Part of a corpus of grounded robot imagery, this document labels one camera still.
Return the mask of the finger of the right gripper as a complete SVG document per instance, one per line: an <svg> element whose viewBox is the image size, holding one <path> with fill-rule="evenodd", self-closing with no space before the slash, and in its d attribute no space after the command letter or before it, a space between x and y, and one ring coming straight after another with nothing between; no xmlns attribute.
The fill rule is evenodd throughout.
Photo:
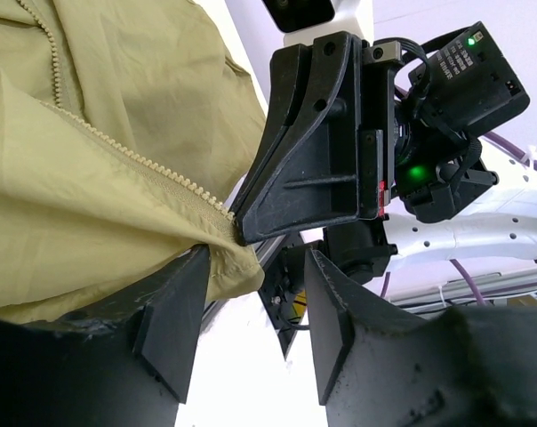
<svg viewBox="0 0 537 427"><path fill-rule="evenodd" d="M231 206L235 222L322 221L322 45L274 52L260 146Z"/></svg>

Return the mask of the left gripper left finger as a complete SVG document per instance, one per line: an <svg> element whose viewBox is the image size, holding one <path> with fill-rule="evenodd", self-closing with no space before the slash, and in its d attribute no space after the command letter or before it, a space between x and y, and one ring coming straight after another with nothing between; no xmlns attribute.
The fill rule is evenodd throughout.
<svg viewBox="0 0 537 427"><path fill-rule="evenodd" d="M0 426L172 426L188 397L210 252L54 321L0 320Z"/></svg>

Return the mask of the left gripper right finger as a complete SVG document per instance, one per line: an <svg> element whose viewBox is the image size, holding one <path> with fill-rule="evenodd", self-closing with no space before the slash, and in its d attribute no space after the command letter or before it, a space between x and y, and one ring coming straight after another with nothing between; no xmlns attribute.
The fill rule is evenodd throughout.
<svg viewBox="0 0 537 427"><path fill-rule="evenodd" d="M331 426L537 426L537 307L423 319L305 258L317 396Z"/></svg>

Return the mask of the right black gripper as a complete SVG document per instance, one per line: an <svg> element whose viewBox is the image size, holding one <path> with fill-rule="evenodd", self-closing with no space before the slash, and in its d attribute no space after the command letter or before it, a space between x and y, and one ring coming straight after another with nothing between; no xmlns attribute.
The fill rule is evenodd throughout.
<svg viewBox="0 0 537 427"><path fill-rule="evenodd" d="M450 220L497 184L480 139L530 97L482 22L425 44L380 39L364 61L388 73L388 167L409 214ZM362 42L347 32L273 54L266 124L235 200L241 243L357 217L361 65Z"/></svg>

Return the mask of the tan hooded zip jacket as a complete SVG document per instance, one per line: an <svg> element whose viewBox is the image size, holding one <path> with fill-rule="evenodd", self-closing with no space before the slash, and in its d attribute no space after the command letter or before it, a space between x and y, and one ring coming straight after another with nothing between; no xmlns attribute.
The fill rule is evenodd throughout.
<svg viewBox="0 0 537 427"><path fill-rule="evenodd" d="M264 274L227 201L265 124L221 1L0 1L0 319L54 320L209 246L208 301Z"/></svg>

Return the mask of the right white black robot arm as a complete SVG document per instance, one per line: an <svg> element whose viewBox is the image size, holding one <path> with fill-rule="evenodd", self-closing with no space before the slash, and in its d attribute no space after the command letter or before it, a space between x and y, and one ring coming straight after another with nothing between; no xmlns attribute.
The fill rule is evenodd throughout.
<svg viewBox="0 0 537 427"><path fill-rule="evenodd" d="M529 97L482 23L426 44L321 36L276 51L270 77L232 206L242 245L319 228L360 282L411 262L537 262L537 163L482 143Z"/></svg>

